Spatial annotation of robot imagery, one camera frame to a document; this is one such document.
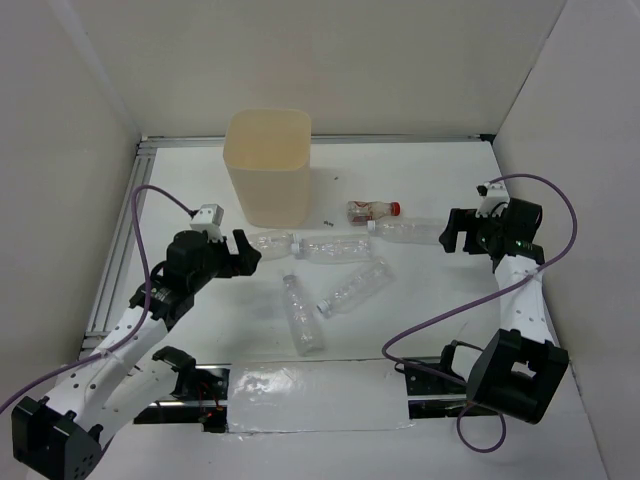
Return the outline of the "beige plastic bin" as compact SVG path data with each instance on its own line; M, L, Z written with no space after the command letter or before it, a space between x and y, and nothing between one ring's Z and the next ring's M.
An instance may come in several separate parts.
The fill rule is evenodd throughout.
M297 227L311 205L311 118L295 109L247 109L230 120L223 159L247 221Z

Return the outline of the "small bottle red cap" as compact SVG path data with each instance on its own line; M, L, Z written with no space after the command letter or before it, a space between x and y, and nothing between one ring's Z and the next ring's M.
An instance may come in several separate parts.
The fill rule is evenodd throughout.
M365 225L368 221L397 217L400 213L401 206L398 202L349 201L346 204L347 219L352 225Z

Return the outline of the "aluminium frame rail left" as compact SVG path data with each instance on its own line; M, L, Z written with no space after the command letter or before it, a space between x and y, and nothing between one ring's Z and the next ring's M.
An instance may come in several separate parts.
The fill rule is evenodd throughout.
M119 311L120 293L118 287L126 277L134 242L130 207L131 194L136 187L150 179L155 155L156 148L152 147L146 139L138 144L124 200L89 315L84 343L91 344L98 337L105 335L109 329L111 317Z

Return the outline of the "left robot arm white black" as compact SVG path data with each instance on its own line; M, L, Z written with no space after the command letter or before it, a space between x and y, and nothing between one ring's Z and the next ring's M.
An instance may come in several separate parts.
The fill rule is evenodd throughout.
M181 231L164 261L131 297L110 334L70 375L40 399L25 396L11 412L14 458L47 479L85 479L116 433L150 404L193 400L221 377L162 340L213 279L251 276L260 253L236 230L236 253L224 239Z

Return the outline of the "aluminium frame rail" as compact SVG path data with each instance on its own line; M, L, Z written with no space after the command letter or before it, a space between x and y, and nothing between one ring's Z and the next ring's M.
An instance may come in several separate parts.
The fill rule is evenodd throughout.
M463 136L429 136L423 134L359 134L359 135L313 135L312 144L367 144L367 143L451 143L488 142L493 144L494 134ZM224 136L207 137L164 137L154 136L141 140L139 149L221 146Z
M138 144L124 200L89 315L84 343L91 344L98 337L105 335L109 329L111 317L119 311L120 293L118 287L126 277L134 242L130 207L131 194L136 187L150 179L155 155L156 148L152 147L146 139Z

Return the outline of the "clear bottle white cap centre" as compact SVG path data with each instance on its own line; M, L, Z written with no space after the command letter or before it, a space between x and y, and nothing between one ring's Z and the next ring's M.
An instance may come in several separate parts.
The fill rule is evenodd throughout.
M290 246L296 259L315 264L367 262L373 258L370 237L366 234L335 236L293 236Z

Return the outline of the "clear bottle white cap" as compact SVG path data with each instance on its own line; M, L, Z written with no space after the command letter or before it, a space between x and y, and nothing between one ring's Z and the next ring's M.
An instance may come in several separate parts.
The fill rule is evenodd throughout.
M293 236L290 246L296 259L315 264L367 262L373 258L370 237L366 234L335 236Z
M446 222L430 218L386 218L369 220L367 231L386 242L414 245L438 245Z

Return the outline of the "clear bottle diagonal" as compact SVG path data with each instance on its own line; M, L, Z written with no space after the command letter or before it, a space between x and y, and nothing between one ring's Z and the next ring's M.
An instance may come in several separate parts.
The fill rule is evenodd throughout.
M390 285L396 276L382 257L363 263L331 288L316 304L317 311L326 319L346 314L377 295Z

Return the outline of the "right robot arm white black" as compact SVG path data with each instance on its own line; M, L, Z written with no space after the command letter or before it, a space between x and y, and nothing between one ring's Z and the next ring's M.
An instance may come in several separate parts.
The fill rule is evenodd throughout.
M480 210L451 210L439 241L456 249L486 254L502 296L497 333L482 350L453 344L436 379L448 392L466 385L468 401L521 421L536 424L546 412L569 364L558 347L545 313L542 294L544 253L533 240L541 206L524 200L488 200Z

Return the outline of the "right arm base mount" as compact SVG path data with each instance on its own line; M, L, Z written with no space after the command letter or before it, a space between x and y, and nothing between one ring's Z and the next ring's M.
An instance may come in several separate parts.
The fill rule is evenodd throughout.
M463 363L467 359L474 363L481 352L481 347L465 341L453 340L443 348L438 358L418 357L408 358L408 361L466 382L452 368L452 365L456 364L460 371L467 373L469 369ZM410 419L454 418L467 406L464 385L401 363L396 363L394 369L404 377Z

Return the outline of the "aluminium frame rail back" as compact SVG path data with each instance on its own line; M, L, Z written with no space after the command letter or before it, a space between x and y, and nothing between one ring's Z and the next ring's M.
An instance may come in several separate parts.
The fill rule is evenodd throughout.
M313 135L312 144L367 144L367 143L451 143L488 142L493 144L494 134L463 136L429 136L423 134L359 134L359 135ZM141 140L139 149L221 146L224 136L207 137L164 137L154 136Z

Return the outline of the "clear bottle white cap right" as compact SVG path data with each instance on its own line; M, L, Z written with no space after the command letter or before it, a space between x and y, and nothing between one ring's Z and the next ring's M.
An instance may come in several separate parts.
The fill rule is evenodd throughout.
M438 245L446 222L430 218L386 218L369 220L367 231L386 242L414 245Z

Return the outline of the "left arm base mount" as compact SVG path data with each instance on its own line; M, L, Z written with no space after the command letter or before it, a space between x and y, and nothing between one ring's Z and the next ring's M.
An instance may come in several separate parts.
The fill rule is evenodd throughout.
M151 362L168 366L177 375L175 386L139 413L135 425L198 424L204 432L227 432L229 365L197 364L191 355L171 346L158 349Z

